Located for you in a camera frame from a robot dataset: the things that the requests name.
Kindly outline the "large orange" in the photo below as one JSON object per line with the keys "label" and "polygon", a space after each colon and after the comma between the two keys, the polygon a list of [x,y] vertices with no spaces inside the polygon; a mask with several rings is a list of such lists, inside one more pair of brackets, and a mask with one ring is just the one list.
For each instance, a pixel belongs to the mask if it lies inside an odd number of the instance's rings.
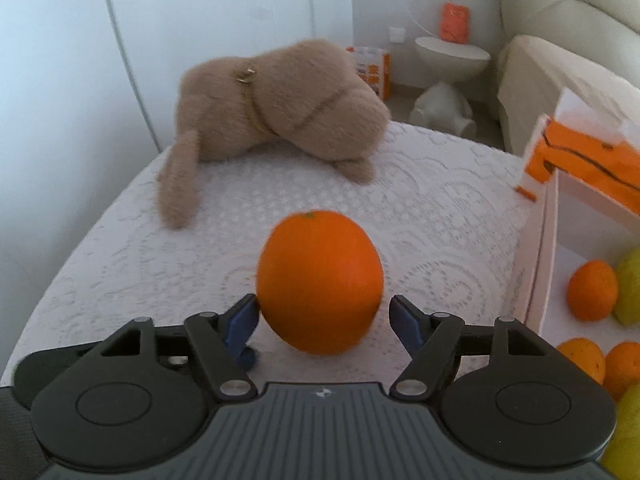
{"label": "large orange", "polygon": [[335,211],[286,217],[258,259],[262,316],[287,344],[316,356],[356,347],[370,330],[383,292],[383,267],[372,240]]}

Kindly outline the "mandarin with long stem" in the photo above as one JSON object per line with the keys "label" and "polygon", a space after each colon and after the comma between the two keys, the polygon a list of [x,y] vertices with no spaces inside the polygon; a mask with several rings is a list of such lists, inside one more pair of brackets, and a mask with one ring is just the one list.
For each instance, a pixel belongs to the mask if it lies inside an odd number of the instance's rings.
{"label": "mandarin with long stem", "polygon": [[605,357],[603,387],[615,401],[620,400],[626,390],[639,381],[640,344],[623,341]]}

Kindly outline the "green pear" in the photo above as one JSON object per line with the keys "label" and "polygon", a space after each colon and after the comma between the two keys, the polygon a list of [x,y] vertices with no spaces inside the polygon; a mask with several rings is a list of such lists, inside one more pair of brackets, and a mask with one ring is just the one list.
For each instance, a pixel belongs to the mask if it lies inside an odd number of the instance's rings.
{"label": "green pear", "polygon": [[640,479],[640,385],[627,389],[616,405],[616,429],[600,464],[617,479]]}
{"label": "green pear", "polygon": [[614,315],[623,326],[633,326],[639,323],[640,309],[640,250],[631,249],[614,269],[618,298],[614,307]]}

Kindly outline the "white lace tablecloth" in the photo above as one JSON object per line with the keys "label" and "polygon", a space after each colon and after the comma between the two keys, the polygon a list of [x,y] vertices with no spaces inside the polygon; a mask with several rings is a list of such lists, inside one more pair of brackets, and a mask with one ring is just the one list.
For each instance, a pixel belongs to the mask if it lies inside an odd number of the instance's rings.
{"label": "white lace tablecloth", "polygon": [[[263,148],[198,170],[201,205],[184,229],[163,226],[149,164],[107,208],[44,293],[10,357],[105,338],[133,318],[174,325],[221,312],[249,292],[277,296],[250,345],[253,380],[391,384],[408,363],[386,304],[489,324],[506,289],[530,203],[515,191],[521,159],[476,142],[390,125],[374,181],[347,181],[292,148]],[[316,330],[351,334],[353,304],[375,296],[370,330],[347,352]]]}

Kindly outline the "orange tissue box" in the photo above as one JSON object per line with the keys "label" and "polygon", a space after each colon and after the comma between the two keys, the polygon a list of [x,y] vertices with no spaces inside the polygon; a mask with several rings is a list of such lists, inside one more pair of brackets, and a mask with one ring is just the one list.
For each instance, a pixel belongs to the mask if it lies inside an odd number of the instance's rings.
{"label": "orange tissue box", "polygon": [[536,200],[557,171],[639,211],[639,126],[619,124],[563,89],[554,113],[541,115],[523,155],[515,191]]}

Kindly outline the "brown plush dog toy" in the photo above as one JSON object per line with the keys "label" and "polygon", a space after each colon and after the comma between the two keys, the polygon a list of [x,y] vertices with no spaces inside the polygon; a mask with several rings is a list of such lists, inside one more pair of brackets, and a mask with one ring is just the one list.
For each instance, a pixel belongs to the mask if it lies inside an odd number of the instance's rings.
{"label": "brown plush dog toy", "polygon": [[157,208],[169,229],[198,212],[198,166],[285,142],[370,183],[371,158],[390,111],[358,76],[349,52],[324,39],[241,58],[214,58],[179,84],[175,143],[158,174]]}

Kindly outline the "white round side table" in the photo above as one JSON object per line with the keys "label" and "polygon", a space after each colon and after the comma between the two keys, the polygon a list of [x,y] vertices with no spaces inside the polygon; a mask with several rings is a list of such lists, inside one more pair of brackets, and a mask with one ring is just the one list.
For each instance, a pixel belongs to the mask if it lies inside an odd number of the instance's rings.
{"label": "white round side table", "polygon": [[435,82],[414,101],[410,124],[474,139],[477,126],[472,107],[457,84],[480,76],[491,61],[490,54],[472,44],[432,36],[416,38],[414,45]]}

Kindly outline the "orange white paper bag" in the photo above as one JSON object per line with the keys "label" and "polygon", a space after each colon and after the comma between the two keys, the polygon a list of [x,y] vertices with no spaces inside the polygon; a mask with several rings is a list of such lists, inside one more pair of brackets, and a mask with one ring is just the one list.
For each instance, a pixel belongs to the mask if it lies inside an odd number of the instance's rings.
{"label": "orange white paper bag", "polygon": [[358,76],[382,100],[390,97],[390,52],[374,47],[348,47]]}

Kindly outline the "beige upholstered bed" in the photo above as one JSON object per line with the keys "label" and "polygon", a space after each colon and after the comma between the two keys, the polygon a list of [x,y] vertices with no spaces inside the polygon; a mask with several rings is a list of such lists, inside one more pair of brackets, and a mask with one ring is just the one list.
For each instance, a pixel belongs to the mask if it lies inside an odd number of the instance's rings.
{"label": "beige upholstered bed", "polygon": [[612,126],[639,121],[639,0],[500,0],[500,18],[497,110],[510,153],[524,153],[563,89]]}

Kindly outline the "lower white wall socket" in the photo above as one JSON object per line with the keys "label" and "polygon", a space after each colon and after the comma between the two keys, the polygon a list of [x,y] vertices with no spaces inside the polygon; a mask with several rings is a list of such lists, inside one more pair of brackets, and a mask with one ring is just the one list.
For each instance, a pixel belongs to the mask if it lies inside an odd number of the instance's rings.
{"label": "lower white wall socket", "polygon": [[403,44],[406,41],[406,30],[403,27],[390,27],[388,41],[391,44]]}

